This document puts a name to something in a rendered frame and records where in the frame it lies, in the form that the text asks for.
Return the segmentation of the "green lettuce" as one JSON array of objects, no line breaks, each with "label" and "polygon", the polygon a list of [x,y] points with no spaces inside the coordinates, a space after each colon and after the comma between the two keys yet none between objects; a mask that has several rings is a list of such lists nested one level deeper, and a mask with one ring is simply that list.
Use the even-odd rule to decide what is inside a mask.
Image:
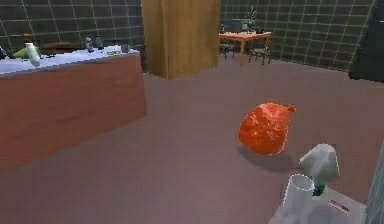
[{"label": "green lettuce", "polygon": [[[40,49],[37,46],[35,46],[35,49],[36,49],[38,55],[41,56]],[[14,58],[21,58],[21,59],[28,59],[29,56],[28,56],[27,48],[24,47],[23,49],[20,49],[19,51],[15,52],[13,54],[13,57]]]}]

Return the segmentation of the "orange wooden dining table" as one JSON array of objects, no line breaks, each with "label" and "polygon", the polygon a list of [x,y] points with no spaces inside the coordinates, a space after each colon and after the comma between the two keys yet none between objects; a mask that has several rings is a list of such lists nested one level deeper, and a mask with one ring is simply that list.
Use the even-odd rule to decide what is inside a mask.
[{"label": "orange wooden dining table", "polygon": [[238,41],[240,43],[240,57],[239,62],[240,64],[243,64],[243,58],[245,56],[245,44],[247,41],[252,40],[258,40],[265,38],[266,43],[268,43],[271,40],[272,33],[271,32],[264,32],[262,34],[256,34],[255,32],[224,32],[218,34],[219,40],[232,40],[232,41]]}]

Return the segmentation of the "red and white remote control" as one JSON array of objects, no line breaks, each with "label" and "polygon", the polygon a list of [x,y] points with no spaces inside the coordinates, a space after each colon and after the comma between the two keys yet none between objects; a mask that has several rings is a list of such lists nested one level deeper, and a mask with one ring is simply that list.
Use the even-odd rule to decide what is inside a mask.
[{"label": "red and white remote control", "polygon": [[342,212],[342,213],[344,213],[344,214],[346,214],[346,215],[349,214],[349,209],[348,209],[346,206],[340,204],[339,202],[337,202],[337,201],[335,201],[335,200],[330,200],[330,201],[328,202],[328,204],[329,204],[331,207],[333,207],[334,209],[336,209],[336,210],[338,210],[338,211],[340,211],[340,212]]}]

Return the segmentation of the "dark wooden chair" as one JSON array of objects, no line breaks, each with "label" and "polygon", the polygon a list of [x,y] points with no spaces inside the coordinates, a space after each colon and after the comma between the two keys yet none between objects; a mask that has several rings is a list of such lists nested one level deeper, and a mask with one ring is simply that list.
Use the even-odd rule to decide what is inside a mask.
[{"label": "dark wooden chair", "polygon": [[271,37],[264,38],[264,46],[262,48],[255,48],[250,51],[248,62],[251,62],[251,59],[257,59],[258,57],[262,58],[261,65],[265,64],[265,59],[268,59],[268,62],[271,62]]},{"label": "dark wooden chair", "polygon": [[231,43],[221,43],[219,45],[219,52],[224,54],[224,58],[227,58],[229,52],[232,53],[232,56],[235,56],[234,45]]}]

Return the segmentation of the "black fridge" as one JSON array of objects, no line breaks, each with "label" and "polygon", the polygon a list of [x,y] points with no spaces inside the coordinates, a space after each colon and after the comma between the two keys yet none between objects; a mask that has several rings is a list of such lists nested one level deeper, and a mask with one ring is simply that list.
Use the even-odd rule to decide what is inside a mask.
[{"label": "black fridge", "polygon": [[350,67],[349,78],[384,83],[384,0],[377,0],[368,31]]}]

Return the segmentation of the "tan wooden cabinet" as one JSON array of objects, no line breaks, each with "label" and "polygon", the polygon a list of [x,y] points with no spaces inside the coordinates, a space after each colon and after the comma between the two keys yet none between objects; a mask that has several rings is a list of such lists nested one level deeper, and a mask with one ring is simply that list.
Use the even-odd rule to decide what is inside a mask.
[{"label": "tan wooden cabinet", "polygon": [[176,79],[218,64],[221,0],[142,0],[147,70]]}]

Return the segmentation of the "white lamp with green base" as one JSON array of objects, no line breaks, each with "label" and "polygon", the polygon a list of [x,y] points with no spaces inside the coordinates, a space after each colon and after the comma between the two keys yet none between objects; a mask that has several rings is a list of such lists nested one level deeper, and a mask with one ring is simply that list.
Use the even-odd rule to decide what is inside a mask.
[{"label": "white lamp with green base", "polygon": [[314,182],[313,196],[320,196],[327,183],[340,177],[336,149],[329,144],[317,144],[299,160],[299,167]]}]

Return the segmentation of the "brown counter with white top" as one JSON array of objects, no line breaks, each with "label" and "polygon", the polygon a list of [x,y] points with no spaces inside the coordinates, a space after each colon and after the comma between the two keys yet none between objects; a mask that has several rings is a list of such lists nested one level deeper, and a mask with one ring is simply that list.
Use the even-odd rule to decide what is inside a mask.
[{"label": "brown counter with white top", "polygon": [[0,173],[147,115],[138,53],[0,78]]}]

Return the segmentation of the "white cup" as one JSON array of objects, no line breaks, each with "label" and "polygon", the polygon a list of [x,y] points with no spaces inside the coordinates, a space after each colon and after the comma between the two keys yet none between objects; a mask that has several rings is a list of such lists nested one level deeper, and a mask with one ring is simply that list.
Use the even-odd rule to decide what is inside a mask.
[{"label": "white cup", "polygon": [[314,191],[314,182],[302,174],[290,176],[282,206],[289,212],[301,212],[311,201]]}]

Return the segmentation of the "brown bread loaf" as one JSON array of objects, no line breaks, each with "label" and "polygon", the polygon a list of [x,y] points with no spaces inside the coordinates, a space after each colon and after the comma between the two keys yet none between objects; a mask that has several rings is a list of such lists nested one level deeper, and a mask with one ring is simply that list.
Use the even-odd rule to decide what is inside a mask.
[{"label": "brown bread loaf", "polygon": [[72,52],[75,47],[70,42],[52,42],[41,45],[40,49],[46,54],[58,54]]}]

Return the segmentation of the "white bottle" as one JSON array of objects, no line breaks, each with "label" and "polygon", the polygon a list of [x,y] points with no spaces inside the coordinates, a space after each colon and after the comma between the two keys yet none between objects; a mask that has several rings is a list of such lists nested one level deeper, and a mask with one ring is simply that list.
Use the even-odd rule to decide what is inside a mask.
[{"label": "white bottle", "polygon": [[36,47],[34,46],[33,43],[26,43],[25,46],[27,49],[29,62],[33,66],[38,67],[40,65],[40,56],[36,50]]}]

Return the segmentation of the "grey box on table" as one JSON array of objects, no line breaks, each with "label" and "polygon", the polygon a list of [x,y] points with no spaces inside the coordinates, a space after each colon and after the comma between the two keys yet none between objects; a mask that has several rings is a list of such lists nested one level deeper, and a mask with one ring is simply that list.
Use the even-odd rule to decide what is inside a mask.
[{"label": "grey box on table", "polygon": [[247,19],[226,19],[223,21],[225,32],[245,32],[248,29]]}]

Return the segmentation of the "dark house plant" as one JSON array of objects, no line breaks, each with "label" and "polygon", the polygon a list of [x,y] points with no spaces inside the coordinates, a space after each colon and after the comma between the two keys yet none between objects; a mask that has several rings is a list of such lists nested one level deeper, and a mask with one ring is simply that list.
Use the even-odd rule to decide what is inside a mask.
[{"label": "dark house plant", "polygon": [[256,21],[257,21],[256,7],[254,5],[251,5],[250,10],[247,13],[247,27],[249,32],[255,31]]}]

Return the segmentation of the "orange garbage bag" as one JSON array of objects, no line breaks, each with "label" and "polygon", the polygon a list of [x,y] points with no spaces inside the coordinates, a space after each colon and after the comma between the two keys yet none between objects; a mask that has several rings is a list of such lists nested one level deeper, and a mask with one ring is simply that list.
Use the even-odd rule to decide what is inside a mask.
[{"label": "orange garbage bag", "polygon": [[258,155],[281,153],[287,141],[291,112],[297,112],[293,104],[259,104],[240,123],[240,142]]}]

